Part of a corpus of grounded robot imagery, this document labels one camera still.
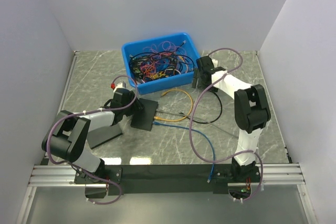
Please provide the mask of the black network switch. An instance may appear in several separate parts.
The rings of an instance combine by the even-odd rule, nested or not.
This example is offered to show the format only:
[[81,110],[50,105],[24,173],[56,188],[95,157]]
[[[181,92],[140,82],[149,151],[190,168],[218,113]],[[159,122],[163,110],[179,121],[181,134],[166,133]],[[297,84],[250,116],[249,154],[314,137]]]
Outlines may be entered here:
[[142,109],[133,114],[130,126],[138,130],[151,131],[158,102],[139,98]]

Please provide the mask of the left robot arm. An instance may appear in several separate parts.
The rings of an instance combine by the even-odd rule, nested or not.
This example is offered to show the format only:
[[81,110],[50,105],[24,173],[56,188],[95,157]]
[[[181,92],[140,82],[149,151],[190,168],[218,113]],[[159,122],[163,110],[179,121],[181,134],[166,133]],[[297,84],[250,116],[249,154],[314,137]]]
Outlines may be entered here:
[[143,108],[133,91],[117,88],[113,98],[96,110],[79,113],[60,111],[41,147],[53,164],[70,164],[76,171],[76,182],[117,185],[119,180],[113,180],[115,176],[106,170],[104,160],[85,149],[87,136],[94,130],[113,126],[124,116],[135,115]]

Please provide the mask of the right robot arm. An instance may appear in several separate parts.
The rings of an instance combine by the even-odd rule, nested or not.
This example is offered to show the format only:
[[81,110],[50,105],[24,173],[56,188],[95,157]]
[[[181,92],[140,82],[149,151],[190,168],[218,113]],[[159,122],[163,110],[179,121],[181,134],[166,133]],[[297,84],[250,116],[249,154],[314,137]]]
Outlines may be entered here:
[[211,86],[211,91],[221,90],[234,100],[234,118],[239,128],[236,156],[230,168],[234,180],[242,182],[254,171],[259,137],[271,119],[265,89],[232,76],[223,67],[214,65],[210,56],[196,61],[192,87]]

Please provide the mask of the blue plastic bin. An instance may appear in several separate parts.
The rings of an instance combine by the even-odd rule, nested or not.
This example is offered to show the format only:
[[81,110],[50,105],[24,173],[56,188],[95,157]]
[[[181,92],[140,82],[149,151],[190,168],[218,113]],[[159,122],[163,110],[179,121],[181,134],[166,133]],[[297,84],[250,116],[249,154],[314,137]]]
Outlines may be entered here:
[[190,84],[200,58],[187,33],[128,42],[121,52],[129,84],[140,94]]

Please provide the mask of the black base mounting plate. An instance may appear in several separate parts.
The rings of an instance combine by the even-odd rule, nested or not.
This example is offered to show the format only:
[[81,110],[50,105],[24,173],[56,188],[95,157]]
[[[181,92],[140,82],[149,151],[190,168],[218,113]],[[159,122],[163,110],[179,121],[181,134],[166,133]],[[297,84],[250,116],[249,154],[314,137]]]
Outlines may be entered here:
[[228,194],[236,184],[260,182],[262,171],[255,163],[246,168],[232,164],[107,165],[103,178],[121,186],[124,194]]

